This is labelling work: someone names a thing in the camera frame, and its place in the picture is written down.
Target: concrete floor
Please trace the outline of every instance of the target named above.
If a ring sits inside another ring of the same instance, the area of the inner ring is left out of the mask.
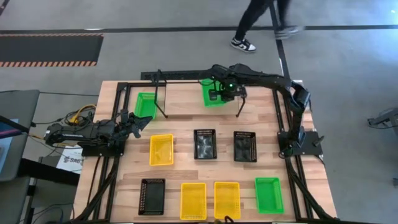
[[[11,0],[0,30],[236,26],[245,0]],[[304,26],[398,24],[395,0],[292,0],[291,21]],[[269,12],[257,26],[271,25]],[[214,63],[245,63],[281,73],[271,31],[251,31],[255,54],[230,48],[234,32],[105,34],[98,65],[87,68],[0,68],[0,91],[39,89],[98,94],[103,80],[137,80],[140,73],[206,69]],[[398,138],[370,129],[366,118],[397,106],[398,30],[308,30],[284,40],[290,76],[312,93],[326,171],[338,216],[343,220],[396,223]],[[35,121],[50,121],[95,96],[40,95]],[[34,133],[42,134],[41,126]],[[24,157],[47,148],[28,142]]]

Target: plastic basket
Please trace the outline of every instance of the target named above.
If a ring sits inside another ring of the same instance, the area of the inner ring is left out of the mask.
[[[134,114],[138,117],[156,117],[155,93],[138,93]]]
[[[257,162],[256,133],[234,131],[234,161]]]
[[[142,179],[138,215],[163,215],[165,179]]]
[[[211,107],[223,106],[224,104],[226,104],[226,102],[222,101],[220,96],[217,96],[217,100],[210,100],[209,90],[214,90],[214,84],[212,83],[213,80],[209,78],[201,81],[201,90],[203,93],[203,101],[205,102],[205,107],[211,108]],[[215,84],[216,84],[216,90],[220,90],[219,81],[216,81]]]
[[[193,140],[195,142],[195,159],[217,159],[217,144],[215,129],[193,130]]]
[[[173,135],[160,134],[150,137],[149,165],[163,166],[174,163]]]
[[[241,218],[241,198],[237,182],[214,183],[214,217],[223,220],[226,215],[232,219]]]
[[[181,184],[181,220],[206,220],[206,184]]]
[[[256,177],[257,209],[261,214],[282,214],[284,202],[277,177]]]

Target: wooden table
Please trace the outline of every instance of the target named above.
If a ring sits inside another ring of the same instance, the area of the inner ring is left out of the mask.
[[[104,81],[98,98],[95,120],[111,117],[116,85],[120,81]],[[160,111],[141,133],[140,139],[130,135],[126,150],[120,160],[119,172],[114,195],[112,222],[180,222],[180,188],[185,182],[204,182],[207,191],[207,220],[214,221],[214,182],[239,182],[241,193],[241,219],[239,221],[294,221],[294,210],[290,196],[289,181],[284,160],[278,157],[279,130],[275,115],[272,91],[262,87],[247,87],[248,97],[240,117],[235,117],[240,102],[211,110],[203,106],[201,86],[193,84],[168,84],[159,88],[159,105],[165,107],[168,119]],[[154,87],[134,87],[129,100],[129,111],[134,111],[139,92],[154,92]],[[282,113],[284,106],[279,95]],[[312,116],[305,113],[303,125],[313,129]],[[216,129],[218,158],[198,161],[193,158],[193,130]],[[256,132],[257,162],[234,162],[233,131]],[[149,139],[153,134],[174,135],[174,165],[149,165]],[[86,207],[88,192],[97,158],[86,158],[81,171],[76,192],[75,211],[82,212]],[[302,156],[303,168],[309,191],[327,213],[336,216],[328,179],[323,164],[314,156]],[[95,194],[100,177],[101,163],[95,179]],[[278,177],[281,181],[285,213],[282,215],[261,215],[257,212],[255,177]],[[138,204],[141,179],[165,178],[165,212],[162,216],[139,216]],[[305,217],[302,194],[298,190],[302,217]],[[106,192],[101,203],[100,218],[104,217]]]

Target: black and white sneaker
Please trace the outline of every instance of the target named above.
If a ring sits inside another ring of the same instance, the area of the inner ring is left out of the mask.
[[[303,30],[304,28],[300,26],[286,27],[285,29],[275,31],[275,38],[277,40],[288,39],[289,37],[296,35]]]
[[[247,39],[236,40],[235,38],[233,38],[231,40],[231,46],[246,53],[253,53],[256,51],[256,47],[250,44]]]

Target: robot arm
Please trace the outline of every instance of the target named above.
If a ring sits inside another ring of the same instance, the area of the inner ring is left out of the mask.
[[[83,127],[62,126],[53,124],[45,132],[45,143],[53,146],[54,143],[64,141],[78,141],[78,145],[85,147],[108,147],[118,145],[133,133],[136,138],[140,138],[139,130],[143,130],[152,120],[151,116],[139,118],[134,113],[121,110],[120,122],[115,119],[104,119],[91,123]]]
[[[211,100],[215,100],[220,95],[223,101],[234,100],[235,96],[247,97],[245,85],[257,85],[279,91],[288,99],[292,111],[292,127],[288,132],[288,147],[301,147],[305,131],[302,127],[303,114],[310,102],[310,93],[302,85],[293,82],[289,78],[280,75],[269,75],[262,72],[255,72],[248,66],[236,64],[229,68],[221,65],[214,65],[205,71],[209,78],[214,82],[220,83],[219,90],[214,87],[210,90]]]

